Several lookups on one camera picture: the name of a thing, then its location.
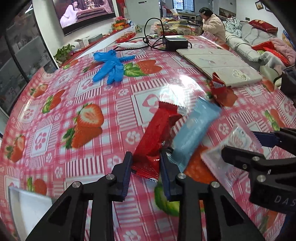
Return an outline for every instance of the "window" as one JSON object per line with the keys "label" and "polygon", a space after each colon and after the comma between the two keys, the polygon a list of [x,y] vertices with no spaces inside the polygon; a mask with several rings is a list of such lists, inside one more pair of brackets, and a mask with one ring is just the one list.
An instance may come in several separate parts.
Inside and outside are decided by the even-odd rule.
{"label": "window", "polygon": [[173,0],[173,5],[177,10],[194,11],[194,0]]}

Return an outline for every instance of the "red basket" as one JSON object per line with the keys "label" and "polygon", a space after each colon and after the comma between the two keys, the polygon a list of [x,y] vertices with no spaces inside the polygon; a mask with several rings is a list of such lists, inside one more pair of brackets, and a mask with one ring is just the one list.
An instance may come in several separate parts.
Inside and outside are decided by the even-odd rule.
{"label": "red basket", "polygon": [[124,36],[122,36],[121,38],[117,39],[116,42],[117,43],[123,43],[126,42],[130,39],[132,39],[133,37],[136,36],[136,33],[133,33],[132,31],[128,31],[124,33]]}

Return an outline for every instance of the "red pillow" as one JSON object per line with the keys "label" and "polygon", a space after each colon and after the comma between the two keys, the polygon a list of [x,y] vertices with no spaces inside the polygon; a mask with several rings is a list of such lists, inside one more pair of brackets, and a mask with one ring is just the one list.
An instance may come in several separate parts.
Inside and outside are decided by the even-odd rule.
{"label": "red pillow", "polygon": [[252,49],[253,50],[256,50],[256,51],[259,51],[259,50],[263,50],[264,51],[264,47],[275,50],[274,45],[273,45],[273,43],[271,41],[267,41],[267,42],[258,44],[256,46],[253,46]]}
{"label": "red pillow", "polygon": [[279,52],[277,52],[277,51],[275,51],[273,49],[270,49],[270,48],[266,48],[266,47],[264,47],[264,49],[265,49],[265,51],[271,52],[276,57],[278,57],[285,64],[286,67],[291,65],[289,60],[285,56],[281,55]]}
{"label": "red pillow", "polygon": [[254,28],[261,29],[267,33],[275,34],[278,31],[278,28],[275,26],[272,26],[271,24],[264,22],[262,20],[252,20],[249,22],[250,25],[252,25]]}

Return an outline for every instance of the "tv screen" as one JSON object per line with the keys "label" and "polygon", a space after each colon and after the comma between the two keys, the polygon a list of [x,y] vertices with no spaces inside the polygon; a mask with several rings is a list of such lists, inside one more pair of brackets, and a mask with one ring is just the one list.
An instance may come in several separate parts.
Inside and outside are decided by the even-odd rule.
{"label": "tv screen", "polygon": [[53,0],[53,3],[65,35],[115,17],[112,0]]}

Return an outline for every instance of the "pink jacket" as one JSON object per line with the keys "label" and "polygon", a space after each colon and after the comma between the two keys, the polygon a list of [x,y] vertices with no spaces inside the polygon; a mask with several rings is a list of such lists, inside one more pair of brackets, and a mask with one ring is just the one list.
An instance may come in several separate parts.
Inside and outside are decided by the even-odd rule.
{"label": "pink jacket", "polygon": [[212,16],[210,16],[207,20],[203,19],[202,21],[203,21],[202,29],[204,31],[208,31],[211,34],[214,34],[224,43],[226,42],[224,24],[215,14],[212,14]]}

